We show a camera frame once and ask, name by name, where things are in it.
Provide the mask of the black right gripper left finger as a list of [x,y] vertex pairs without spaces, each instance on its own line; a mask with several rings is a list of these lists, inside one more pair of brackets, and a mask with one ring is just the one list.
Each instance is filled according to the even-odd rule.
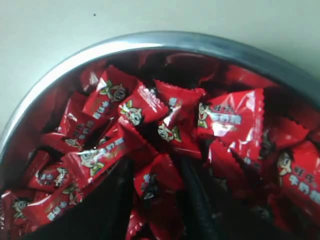
[[121,159],[81,203],[25,240],[123,240],[134,195],[134,163]]

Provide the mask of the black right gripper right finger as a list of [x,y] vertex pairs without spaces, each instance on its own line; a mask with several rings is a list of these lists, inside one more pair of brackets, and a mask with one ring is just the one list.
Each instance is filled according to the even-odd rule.
[[185,190],[179,194],[185,232],[189,240],[224,240],[215,209],[190,157],[174,156]]

